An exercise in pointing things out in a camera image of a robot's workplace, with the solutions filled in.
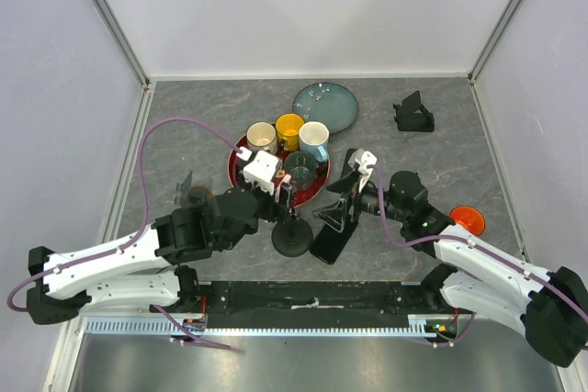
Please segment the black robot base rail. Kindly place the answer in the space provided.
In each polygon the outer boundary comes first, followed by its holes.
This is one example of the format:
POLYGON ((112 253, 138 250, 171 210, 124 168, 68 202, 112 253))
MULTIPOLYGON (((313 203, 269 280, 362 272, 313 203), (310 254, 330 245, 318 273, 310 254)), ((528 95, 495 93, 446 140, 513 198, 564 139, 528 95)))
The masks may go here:
POLYGON ((439 285, 400 282, 245 282, 201 284, 169 313, 204 312, 213 329, 399 328, 410 315, 453 316, 439 285))

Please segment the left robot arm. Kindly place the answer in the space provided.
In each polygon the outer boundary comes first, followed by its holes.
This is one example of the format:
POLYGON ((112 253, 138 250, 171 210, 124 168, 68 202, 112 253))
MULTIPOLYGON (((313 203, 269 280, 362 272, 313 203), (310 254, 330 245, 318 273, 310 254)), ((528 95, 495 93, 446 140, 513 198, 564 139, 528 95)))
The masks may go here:
POLYGON ((63 254, 34 248, 28 254, 34 286, 26 294, 26 311, 37 324, 72 319, 89 303, 87 290, 98 277, 190 263, 230 250, 257 232, 260 219, 292 219, 295 195, 290 184, 272 193, 234 187, 178 208, 127 238, 63 254))

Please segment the black round-base phone stand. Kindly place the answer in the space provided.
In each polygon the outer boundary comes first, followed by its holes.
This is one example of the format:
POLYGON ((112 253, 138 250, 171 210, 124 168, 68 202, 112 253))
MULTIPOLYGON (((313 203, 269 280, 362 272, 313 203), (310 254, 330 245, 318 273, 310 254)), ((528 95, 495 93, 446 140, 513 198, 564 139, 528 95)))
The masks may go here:
POLYGON ((305 254, 313 242, 310 224, 296 211, 296 217, 288 224, 276 223, 272 229, 271 241, 278 253, 286 257, 305 254))

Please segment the orange mug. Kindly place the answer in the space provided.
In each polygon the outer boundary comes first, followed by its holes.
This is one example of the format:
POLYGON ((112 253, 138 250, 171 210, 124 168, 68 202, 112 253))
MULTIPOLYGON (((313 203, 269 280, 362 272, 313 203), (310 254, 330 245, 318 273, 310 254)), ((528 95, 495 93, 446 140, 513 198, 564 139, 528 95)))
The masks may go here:
POLYGON ((464 229, 475 236, 480 236, 486 228, 483 215, 474 207, 458 206, 451 210, 449 216, 464 229))

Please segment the black folding phone stand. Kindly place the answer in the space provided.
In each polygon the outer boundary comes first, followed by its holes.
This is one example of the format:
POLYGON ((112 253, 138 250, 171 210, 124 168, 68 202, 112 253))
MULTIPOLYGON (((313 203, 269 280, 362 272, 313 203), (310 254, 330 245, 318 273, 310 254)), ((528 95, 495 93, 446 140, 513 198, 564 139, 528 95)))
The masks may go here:
POLYGON ((435 118, 422 103, 421 92, 414 91, 400 104, 394 104, 394 122, 398 131, 431 133, 435 130, 435 118))

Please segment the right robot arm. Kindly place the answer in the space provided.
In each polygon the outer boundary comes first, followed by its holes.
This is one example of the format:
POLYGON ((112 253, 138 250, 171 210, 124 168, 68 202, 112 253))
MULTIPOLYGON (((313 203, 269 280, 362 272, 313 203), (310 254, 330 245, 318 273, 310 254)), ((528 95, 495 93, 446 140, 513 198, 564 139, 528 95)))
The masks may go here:
POLYGON ((401 223, 404 247, 424 252, 448 267, 442 281, 421 289, 423 306, 467 310, 520 333, 531 348, 568 367, 587 348, 587 288, 571 269, 533 265, 475 236, 428 201, 418 174, 395 173, 387 190, 373 184, 375 166, 355 170, 329 186, 339 195, 313 216, 337 232, 355 215, 378 215, 384 227, 401 223))

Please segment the black phone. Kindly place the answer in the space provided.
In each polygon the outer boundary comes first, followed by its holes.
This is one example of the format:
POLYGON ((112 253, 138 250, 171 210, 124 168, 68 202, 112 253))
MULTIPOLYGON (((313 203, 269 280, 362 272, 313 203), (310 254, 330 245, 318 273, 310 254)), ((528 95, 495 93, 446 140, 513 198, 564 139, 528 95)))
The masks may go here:
POLYGON ((334 264, 353 236, 357 225, 357 222, 347 223, 342 232, 328 226, 322 227, 310 247, 311 255, 324 263, 334 264))

